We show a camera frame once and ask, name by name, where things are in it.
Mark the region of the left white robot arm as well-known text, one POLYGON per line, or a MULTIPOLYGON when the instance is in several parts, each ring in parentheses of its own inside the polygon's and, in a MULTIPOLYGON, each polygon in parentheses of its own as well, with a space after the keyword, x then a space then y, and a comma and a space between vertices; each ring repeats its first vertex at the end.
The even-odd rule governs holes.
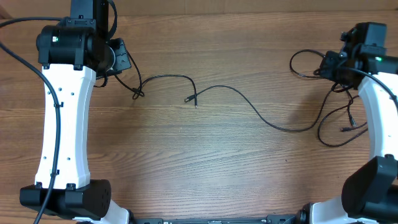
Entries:
POLYGON ((39 215, 78 223, 133 223, 131 211, 111 198, 108 180, 90 177, 86 151, 90 98, 98 79, 131 67, 117 25, 109 23, 112 1, 73 1, 71 13, 45 26, 36 46, 45 86, 42 155, 35 182, 19 200, 39 215))

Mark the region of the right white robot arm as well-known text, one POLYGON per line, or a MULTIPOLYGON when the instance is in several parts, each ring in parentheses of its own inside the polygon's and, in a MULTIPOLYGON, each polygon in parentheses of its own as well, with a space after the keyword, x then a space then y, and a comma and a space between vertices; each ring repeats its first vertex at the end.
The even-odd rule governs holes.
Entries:
POLYGON ((356 24, 328 51, 314 75, 358 91, 366 111, 369 161, 349 176, 340 196, 309 204, 292 223, 397 223, 397 58, 386 54, 387 26, 356 24))

